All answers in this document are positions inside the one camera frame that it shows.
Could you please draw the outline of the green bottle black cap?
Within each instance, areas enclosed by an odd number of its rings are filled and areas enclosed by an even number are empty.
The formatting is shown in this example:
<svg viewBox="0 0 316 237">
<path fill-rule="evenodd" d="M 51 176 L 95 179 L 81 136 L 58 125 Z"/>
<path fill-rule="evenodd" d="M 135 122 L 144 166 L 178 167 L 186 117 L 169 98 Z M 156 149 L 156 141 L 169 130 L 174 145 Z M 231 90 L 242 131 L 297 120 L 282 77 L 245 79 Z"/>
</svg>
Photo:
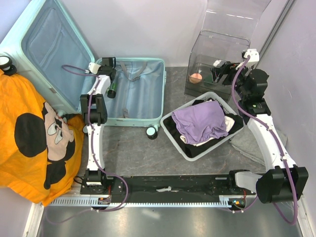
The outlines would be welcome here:
<svg viewBox="0 0 316 237">
<path fill-rule="evenodd" d="M 117 94 L 117 83 L 113 82 L 110 87 L 108 88 L 107 97 L 110 99 L 114 99 Z"/>
</svg>

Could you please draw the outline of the clear smoky plastic container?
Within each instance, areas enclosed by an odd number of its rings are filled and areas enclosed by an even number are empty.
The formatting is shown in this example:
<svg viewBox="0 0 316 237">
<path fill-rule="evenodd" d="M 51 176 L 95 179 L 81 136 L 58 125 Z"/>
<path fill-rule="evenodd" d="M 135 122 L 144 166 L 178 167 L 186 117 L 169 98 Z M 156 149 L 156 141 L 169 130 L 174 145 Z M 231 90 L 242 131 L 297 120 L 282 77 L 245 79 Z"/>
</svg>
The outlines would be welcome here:
<svg viewBox="0 0 316 237">
<path fill-rule="evenodd" d="M 268 4 L 268 0 L 207 2 L 202 29 L 189 57 L 185 94 L 198 97 L 211 91 L 225 101 L 230 100 L 230 85 L 206 83 L 203 78 L 225 62 L 242 60 L 242 53 L 249 49 L 251 37 Z M 202 75 L 200 83 L 189 82 L 189 76 L 194 73 Z"/>
</svg>

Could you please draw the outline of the white perforated plastic basket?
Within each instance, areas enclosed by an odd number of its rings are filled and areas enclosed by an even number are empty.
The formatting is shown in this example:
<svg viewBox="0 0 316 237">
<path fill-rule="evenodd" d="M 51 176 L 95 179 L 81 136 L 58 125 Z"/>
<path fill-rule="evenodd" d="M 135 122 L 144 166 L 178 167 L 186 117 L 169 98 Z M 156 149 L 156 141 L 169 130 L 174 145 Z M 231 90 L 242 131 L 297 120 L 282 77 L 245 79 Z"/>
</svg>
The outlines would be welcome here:
<svg viewBox="0 0 316 237">
<path fill-rule="evenodd" d="M 207 153 L 211 152 L 215 148 L 222 145 L 224 142 L 233 138 L 236 134 L 238 134 L 244 127 L 243 120 L 241 116 L 237 115 L 236 112 L 224 101 L 219 95 L 214 92 L 206 92 L 201 96 L 187 102 L 186 104 L 179 107 L 179 109 L 183 109 L 192 105 L 200 104 L 202 102 L 209 102 L 209 101 L 217 101 L 224 111 L 224 114 L 229 118 L 234 120 L 234 125 L 228 132 L 228 136 L 222 137 L 219 139 L 212 139 L 211 141 L 201 145 L 201 146 L 194 146 L 185 144 L 180 139 L 180 133 L 176 129 L 175 122 L 173 121 L 171 115 L 172 113 L 168 113 L 163 116 L 160 120 L 160 124 L 166 133 L 167 137 L 170 139 L 172 144 L 178 150 L 178 152 L 187 160 L 187 161 L 195 161 L 201 158 L 202 156 L 206 155 Z"/>
</svg>

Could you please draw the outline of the green round cosmetic case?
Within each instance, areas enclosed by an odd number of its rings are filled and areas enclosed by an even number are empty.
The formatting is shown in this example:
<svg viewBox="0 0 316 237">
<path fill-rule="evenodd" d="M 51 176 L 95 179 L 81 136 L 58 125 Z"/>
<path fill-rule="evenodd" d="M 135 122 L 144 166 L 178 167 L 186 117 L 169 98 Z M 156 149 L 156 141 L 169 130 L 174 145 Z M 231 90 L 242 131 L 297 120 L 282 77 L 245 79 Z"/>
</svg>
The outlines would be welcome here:
<svg viewBox="0 0 316 237">
<path fill-rule="evenodd" d="M 206 75 L 203 78 L 203 81 L 206 82 L 206 83 L 213 83 L 214 82 L 213 73 L 210 73 L 210 74 Z"/>
</svg>

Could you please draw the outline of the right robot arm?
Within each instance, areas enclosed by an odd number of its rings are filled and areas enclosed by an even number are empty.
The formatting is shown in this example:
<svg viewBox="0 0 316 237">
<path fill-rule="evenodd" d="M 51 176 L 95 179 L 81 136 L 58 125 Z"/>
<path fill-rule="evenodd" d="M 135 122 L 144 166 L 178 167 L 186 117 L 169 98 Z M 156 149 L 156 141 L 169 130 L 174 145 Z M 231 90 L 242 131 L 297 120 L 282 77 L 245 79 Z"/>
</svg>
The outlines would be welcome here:
<svg viewBox="0 0 316 237">
<path fill-rule="evenodd" d="M 271 111 L 264 99 L 268 74 L 260 69 L 247 69 L 245 63 L 226 62 L 217 69 L 217 79 L 230 85 L 235 102 L 245 125 L 255 137 L 264 158 L 266 173 L 258 175 L 246 170 L 230 172 L 227 191 L 238 194 L 243 189 L 254 192 L 261 203 L 293 202 L 303 193 L 309 177 L 305 167 L 299 167 L 282 144 L 274 127 Z"/>
</svg>

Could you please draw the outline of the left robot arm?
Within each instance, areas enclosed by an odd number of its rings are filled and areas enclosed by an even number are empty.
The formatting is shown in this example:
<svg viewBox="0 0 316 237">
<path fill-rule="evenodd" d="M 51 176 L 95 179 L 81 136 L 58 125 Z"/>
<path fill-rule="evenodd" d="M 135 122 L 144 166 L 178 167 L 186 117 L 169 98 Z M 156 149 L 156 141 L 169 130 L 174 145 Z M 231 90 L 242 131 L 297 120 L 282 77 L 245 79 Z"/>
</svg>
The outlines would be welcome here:
<svg viewBox="0 0 316 237">
<path fill-rule="evenodd" d="M 88 135 L 88 163 L 81 183 L 82 195 L 104 195 L 109 191 L 102 158 L 103 131 L 108 119 L 104 95 L 115 79 L 116 58 L 104 57 L 101 64 L 90 63 L 88 70 L 95 76 L 92 88 L 80 96 L 81 113 Z"/>
</svg>

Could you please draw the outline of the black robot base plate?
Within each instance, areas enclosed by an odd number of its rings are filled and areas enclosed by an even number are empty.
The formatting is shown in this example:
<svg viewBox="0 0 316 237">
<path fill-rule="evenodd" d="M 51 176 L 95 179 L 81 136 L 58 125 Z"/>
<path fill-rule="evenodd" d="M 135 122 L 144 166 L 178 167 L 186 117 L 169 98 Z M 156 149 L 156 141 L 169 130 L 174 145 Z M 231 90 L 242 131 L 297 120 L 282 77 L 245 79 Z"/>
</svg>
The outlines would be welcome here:
<svg viewBox="0 0 316 237">
<path fill-rule="evenodd" d="M 108 177 L 109 191 L 104 195 L 89 195 L 91 197 L 111 198 L 119 197 L 122 201 L 119 208 L 128 198 L 160 197 L 170 194 L 172 197 L 180 196 L 242 196 L 245 204 L 246 198 L 255 197 L 253 191 L 235 186 L 228 174 L 220 175 L 169 175 L 169 176 L 125 176 L 122 179 Z"/>
</svg>

